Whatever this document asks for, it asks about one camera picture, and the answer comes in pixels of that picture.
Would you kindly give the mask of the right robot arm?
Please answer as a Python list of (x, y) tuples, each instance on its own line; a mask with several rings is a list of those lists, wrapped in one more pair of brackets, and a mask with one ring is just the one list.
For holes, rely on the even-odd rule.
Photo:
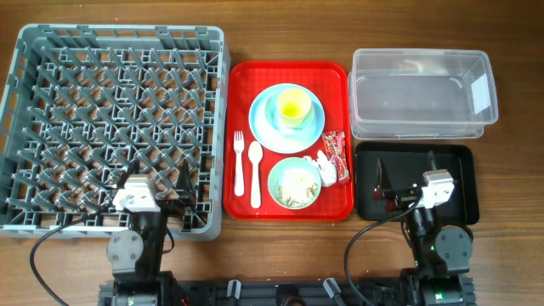
[(422, 181), (395, 189), (382, 159), (377, 160), (375, 200), (386, 201), (386, 211), (398, 212), (403, 235), (416, 267), (404, 269), (400, 282), (407, 305), (467, 305), (462, 275), (469, 271), (473, 234), (465, 225), (443, 224), (437, 208), (448, 202), (455, 189), (450, 172), (439, 167), (428, 152), (429, 171)]

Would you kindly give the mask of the red snack wrapper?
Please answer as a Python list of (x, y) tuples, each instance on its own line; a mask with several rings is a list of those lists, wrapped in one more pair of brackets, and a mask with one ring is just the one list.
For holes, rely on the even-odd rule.
[(345, 133), (342, 130), (324, 132), (322, 140), (325, 153), (329, 161), (336, 169), (337, 182), (346, 184), (349, 182), (349, 168), (346, 159)]

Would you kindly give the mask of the white tissue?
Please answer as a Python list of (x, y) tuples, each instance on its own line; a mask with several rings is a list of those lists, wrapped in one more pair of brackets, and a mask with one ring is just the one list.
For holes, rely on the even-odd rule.
[(317, 158), (314, 160), (310, 156), (305, 156), (305, 160), (310, 162), (319, 172), (321, 185), (323, 187), (330, 187), (337, 182), (337, 171), (331, 161), (328, 160), (326, 154), (319, 150)]

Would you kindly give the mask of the mint green bowl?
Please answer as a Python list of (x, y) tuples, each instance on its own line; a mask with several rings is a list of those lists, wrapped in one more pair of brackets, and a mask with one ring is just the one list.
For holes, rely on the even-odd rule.
[(278, 204), (280, 205), (274, 198), (274, 195), (275, 195), (275, 183), (277, 182), (278, 178), (286, 171), (286, 170), (289, 170), (289, 169), (297, 169), (297, 170), (308, 170), (310, 172), (312, 172), (314, 174), (314, 176), (320, 180), (320, 190), (321, 190), (321, 179), (320, 179), (320, 175), (318, 173), (318, 170), (307, 160), (303, 159), (303, 158), (300, 158), (300, 157), (288, 157), (288, 158), (285, 158), (279, 162), (277, 162), (273, 167), (272, 169), (270, 170), (270, 173), (269, 173), (269, 177), (268, 177), (268, 189), (269, 189), (269, 193), (270, 195), (272, 196), (273, 200)]

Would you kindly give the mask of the white plastic fork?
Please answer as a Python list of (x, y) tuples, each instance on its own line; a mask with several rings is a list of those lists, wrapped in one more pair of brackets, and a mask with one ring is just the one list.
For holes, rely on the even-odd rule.
[(244, 137), (242, 131), (235, 131), (234, 134), (234, 151), (235, 151), (235, 187), (234, 193), (236, 196), (243, 196), (245, 192), (242, 152), (245, 149)]

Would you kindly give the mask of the rice and food scraps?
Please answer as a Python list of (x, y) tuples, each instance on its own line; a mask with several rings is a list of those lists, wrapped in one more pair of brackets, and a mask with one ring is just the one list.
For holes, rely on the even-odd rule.
[(320, 180), (308, 170), (286, 170), (275, 183), (275, 200), (284, 208), (310, 206), (320, 191)]

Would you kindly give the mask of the white plastic spoon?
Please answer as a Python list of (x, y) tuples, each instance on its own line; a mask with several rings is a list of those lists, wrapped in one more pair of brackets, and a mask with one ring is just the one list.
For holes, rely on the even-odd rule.
[(252, 184), (251, 184), (251, 207), (258, 209), (261, 207), (261, 191), (259, 179), (259, 163), (263, 158), (263, 148), (258, 141), (252, 141), (248, 150), (248, 157), (252, 164)]

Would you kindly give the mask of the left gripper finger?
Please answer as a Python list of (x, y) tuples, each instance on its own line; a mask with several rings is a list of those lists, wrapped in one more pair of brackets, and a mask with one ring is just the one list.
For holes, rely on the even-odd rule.
[(124, 174), (120, 177), (118, 182), (115, 184), (115, 189), (122, 189), (124, 187), (124, 184), (127, 182), (128, 178), (133, 174), (139, 173), (139, 163), (137, 161), (133, 161), (127, 168), (127, 170), (124, 172)]
[(190, 177), (190, 169), (187, 161), (182, 161), (178, 167), (178, 178), (175, 190), (180, 200), (194, 200), (196, 191)]

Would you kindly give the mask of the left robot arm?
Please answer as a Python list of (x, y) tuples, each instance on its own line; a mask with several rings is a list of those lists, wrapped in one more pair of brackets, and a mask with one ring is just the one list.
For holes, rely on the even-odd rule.
[(178, 167), (176, 199), (156, 198), (156, 182), (139, 172), (133, 162), (114, 187), (112, 204), (130, 213), (132, 223), (112, 235), (106, 255), (112, 264), (113, 283), (99, 288), (99, 305), (189, 305), (190, 297), (171, 271), (162, 271), (164, 241), (173, 234), (171, 216), (196, 206), (196, 189), (186, 161)]

